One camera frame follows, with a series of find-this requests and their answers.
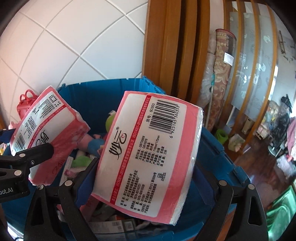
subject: black object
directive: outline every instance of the black object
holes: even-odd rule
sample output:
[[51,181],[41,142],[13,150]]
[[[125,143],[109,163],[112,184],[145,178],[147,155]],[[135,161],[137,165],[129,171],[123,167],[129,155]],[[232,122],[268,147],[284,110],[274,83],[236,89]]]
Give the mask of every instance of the black object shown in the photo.
[[[199,175],[203,175],[214,190],[216,204],[194,241],[215,241],[232,203],[237,203],[237,207],[225,241],[268,241],[266,217],[255,186],[230,186],[224,180],[218,181],[200,163],[197,165]],[[203,193],[203,187],[197,186]]]
[[289,114],[278,118],[278,125],[271,131],[274,148],[278,148],[287,139],[287,130],[290,124]]
[[0,156],[0,203],[29,195],[30,168],[50,159],[53,153],[53,146],[46,143],[17,152],[15,156]]
[[73,181],[65,181],[60,187],[45,187],[42,184],[37,187],[27,215],[24,241],[66,241],[57,216],[57,204],[61,204],[68,226],[77,241],[97,241],[78,209],[76,199],[79,188],[91,172],[97,169],[98,160],[92,160],[85,171],[80,172]]
[[281,102],[283,102],[286,106],[288,106],[290,113],[292,113],[292,105],[291,105],[288,94],[286,94],[286,97],[285,96],[281,97]]
[[9,143],[15,129],[4,129],[0,131],[0,144],[2,143]]

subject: barcode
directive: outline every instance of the barcode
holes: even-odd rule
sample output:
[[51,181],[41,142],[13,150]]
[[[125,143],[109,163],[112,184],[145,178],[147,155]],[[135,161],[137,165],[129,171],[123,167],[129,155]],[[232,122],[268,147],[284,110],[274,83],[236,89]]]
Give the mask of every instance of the barcode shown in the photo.
[[114,222],[112,223],[112,226],[120,226],[120,227],[121,227],[121,225],[120,225],[120,221],[114,221]]
[[124,225],[126,226],[127,231],[133,230],[133,223],[131,221],[125,222]]
[[17,142],[14,146],[15,152],[22,151],[24,147],[25,147],[25,140],[22,134],[20,133],[17,138]]
[[171,134],[177,106],[171,102],[157,100],[149,128]]

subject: brand logo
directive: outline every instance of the brand logo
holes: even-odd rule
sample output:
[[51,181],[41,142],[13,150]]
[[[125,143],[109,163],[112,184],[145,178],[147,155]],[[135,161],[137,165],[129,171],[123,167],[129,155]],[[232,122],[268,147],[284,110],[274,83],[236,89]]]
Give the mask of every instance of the brand logo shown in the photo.
[[119,159],[119,156],[122,153],[121,144],[124,144],[126,141],[126,133],[121,133],[119,131],[119,127],[116,127],[116,135],[114,137],[114,141],[111,143],[111,147],[109,149],[109,152],[113,155],[117,156],[117,160]]
[[36,146],[39,146],[41,144],[45,144],[46,141],[49,140],[49,137],[45,134],[45,131],[41,132],[40,138],[36,141]]
[[4,190],[0,191],[0,195],[10,193],[10,192],[13,192],[12,188],[8,188],[8,190],[4,189]]

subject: green plush toy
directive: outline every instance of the green plush toy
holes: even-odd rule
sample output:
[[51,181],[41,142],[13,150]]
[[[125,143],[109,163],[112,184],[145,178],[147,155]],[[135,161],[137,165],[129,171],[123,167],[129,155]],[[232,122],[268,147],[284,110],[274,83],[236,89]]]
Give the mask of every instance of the green plush toy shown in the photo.
[[110,131],[110,128],[111,128],[111,125],[113,123],[115,114],[116,114],[116,111],[114,111],[114,110],[109,113],[109,116],[108,116],[108,118],[106,120],[106,131],[107,132]]

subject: product label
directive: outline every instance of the product label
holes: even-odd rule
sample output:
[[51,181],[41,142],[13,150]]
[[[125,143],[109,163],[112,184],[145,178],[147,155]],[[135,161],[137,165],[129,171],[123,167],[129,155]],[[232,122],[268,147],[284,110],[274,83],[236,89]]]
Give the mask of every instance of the product label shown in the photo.
[[123,233],[135,230],[134,219],[106,222],[89,222],[88,225],[94,234]]
[[61,99],[50,91],[22,120],[11,145],[11,154],[14,156],[19,151],[53,141],[74,119]]
[[225,53],[224,54],[224,62],[227,63],[227,64],[230,64],[231,66],[233,65],[233,56],[231,56],[230,54],[228,53]]
[[129,94],[109,133],[94,193],[126,210],[156,217],[175,165],[185,114],[185,104]]

